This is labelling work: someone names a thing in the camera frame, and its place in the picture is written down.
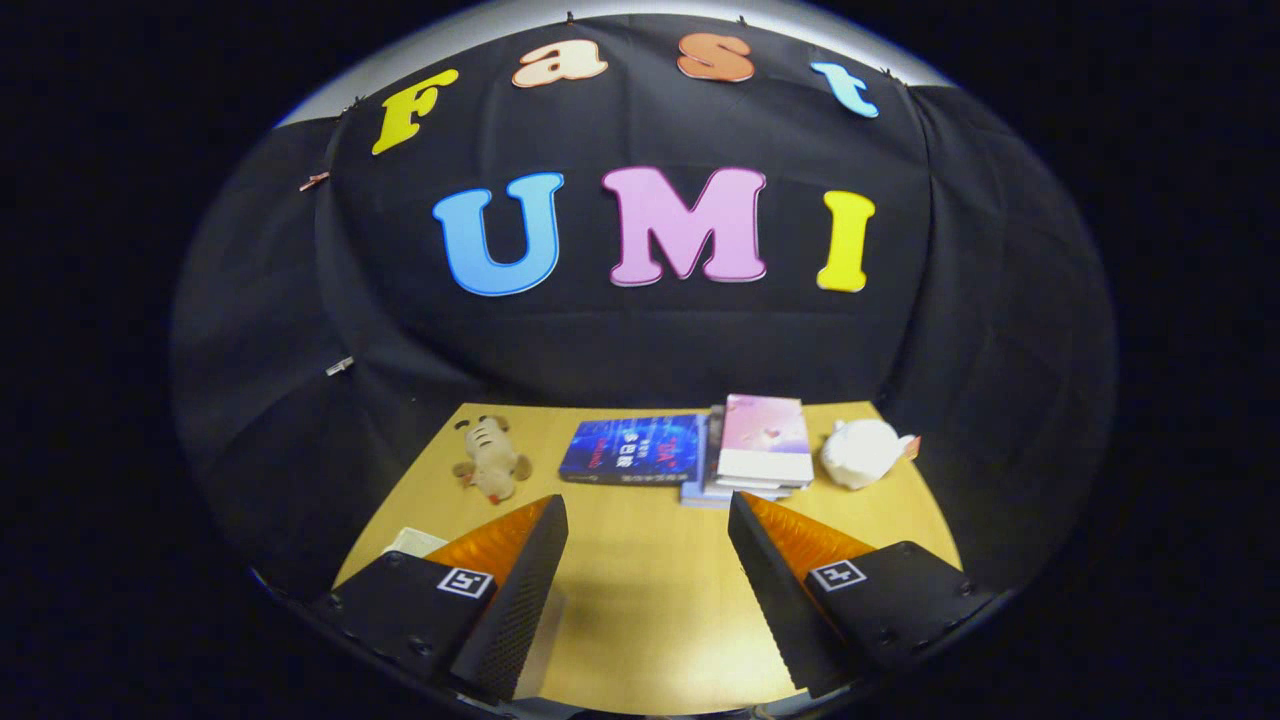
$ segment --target stuffed animal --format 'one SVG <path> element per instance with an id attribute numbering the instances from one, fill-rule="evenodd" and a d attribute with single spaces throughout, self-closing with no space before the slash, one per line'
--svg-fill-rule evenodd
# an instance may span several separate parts
<path id="1" fill-rule="evenodd" d="M 532 474 L 534 466 L 529 457 L 516 454 L 507 437 L 511 425 L 498 415 L 480 415 L 475 424 L 471 420 L 458 420 L 453 429 L 471 425 L 465 437 L 470 462 L 458 462 L 453 474 L 462 479 L 465 487 L 476 486 L 498 505 L 516 492 L 512 480 L 524 480 Z"/>
<path id="2" fill-rule="evenodd" d="M 900 457 L 914 460 L 919 452 L 920 438 L 899 437 L 883 420 L 836 420 L 822 446 L 822 464 L 837 484 L 859 489 L 883 478 Z"/>

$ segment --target pink book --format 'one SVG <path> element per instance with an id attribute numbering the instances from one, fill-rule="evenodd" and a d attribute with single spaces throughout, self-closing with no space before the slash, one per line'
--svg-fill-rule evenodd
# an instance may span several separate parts
<path id="1" fill-rule="evenodd" d="M 730 395 L 718 480 L 803 487 L 813 482 L 804 409 L 794 397 Z"/>

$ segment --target foam letter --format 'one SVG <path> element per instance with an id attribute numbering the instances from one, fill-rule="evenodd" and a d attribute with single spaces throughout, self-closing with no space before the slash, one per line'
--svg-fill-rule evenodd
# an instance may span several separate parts
<path id="1" fill-rule="evenodd" d="M 413 115 L 426 117 L 431 108 L 435 108 L 435 96 L 440 94 L 435 86 L 449 85 L 456 79 L 458 79 L 458 70 L 448 69 L 415 86 L 406 87 L 383 101 L 387 114 L 383 115 L 383 135 L 374 143 L 374 155 L 417 135 L 417 123 L 413 122 Z"/>
<path id="2" fill-rule="evenodd" d="M 544 45 L 526 53 L 520 63 L 525 67 L 511 76 L 511 82 L 516 87 L 538 87 L 561 78 L 595 77 L 609 67 L 600 59 L 600 46 L 590 40 L 566 40 Z"/>
<path id="3" fill-rule="evenodd" d="M 859 90 L 867 90 L 867 83 L 849 74 L 849 70 L 835 63 L 813 63 L 809 65 L 814 70 L 827 76 L 831 91 L 836 94 L 836 100 L 850 110 L 864 118 L 879 115 L 879 108 L 863 100 Z"/>
<path id="4" fill-rule="evenodd" d="M 676 64 L 691 78 L 742 82 L 755 74 L 755 65 L 744 56 L 751 46 L 737 37 L 696 32 L 680 40 L 680 51 L 686 56 Z"/>
<path id="5" fill-rule="evenodd" d="M 867 220 L 876 214 L 876 204 L 858 195 L 832 190 L 822 196 L 831 210 L 831 251 L 827 266 L 818 270 L 818 287 L 838 292 L 858 292 L 867 287 L 863 273 L 863 242 Z"/>
<path id="6" fill-rule="evenodd" d="M 522 259 L 506 265 L 493 261 L 484 238 L 484 209 L 493 199 L 488 190 L 467 190 L 435 204 L 431 217 L 444 227 L 449 272 L 462 290 L 485 296 L 516 295 L 552 274 L 559 256 L 552 193 L 562 184 L 564 176 L 559 173 L 534 173 L 507 186 L 507 195 L 520 200 L 529 249 Z"/>
<path id="7" fill-rule="evenodd" d="M 680 279 L 694 273 L 698 256 L 714 233 L 712 259 L 703 266 L 716 282 L 751 282 L 764 277 L 755 233 L 755 199 L 764 176 L 742 168 L 721 168 L 703 186 L 694 209 L 676 195 L 657 168 L 620 168 L 607 173 L 604 187 L 618 196 L 622 261 L 609 273 L 613 284 L 634 287 L 662 278 L 653 261 L 649 234 L 667 255 Z"/>

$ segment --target orange letter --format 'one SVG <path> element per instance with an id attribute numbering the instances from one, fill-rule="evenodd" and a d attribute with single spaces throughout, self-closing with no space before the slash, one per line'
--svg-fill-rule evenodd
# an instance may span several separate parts
<path id="1" fill-rule="evenodd" d="M 609 67 L 600 59 L 600 46 L 590 40 L 566 40 L 544 45 L 526 53 L 520 63 L 525 67 L 511 76 L 511 82 L 516 87 L 538 87 L 561 78 L 595 77 Z"/>
<path id="2" fill-rule="evenodd" d="M 744 58 L 751 54 L 751 47 L 728 35 L 686 35 L 680 40 L 680 51 L 686 56 L 676 64 L 691 78 L 742 82 L 755 74 L 755 65 Z"/>

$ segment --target stack of books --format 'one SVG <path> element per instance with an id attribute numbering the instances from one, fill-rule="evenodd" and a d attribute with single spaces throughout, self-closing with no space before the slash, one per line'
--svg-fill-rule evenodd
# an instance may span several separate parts
<path id="1" fill-rule="evenodd" d="M 728 507 L 733 491 L 767 500 L 787 497 L 813 482 L 813 455 L 804 407 L 791 397 L 730 395 L 707 419 L 701 477 L 680 487 L 680 503 Z"/>

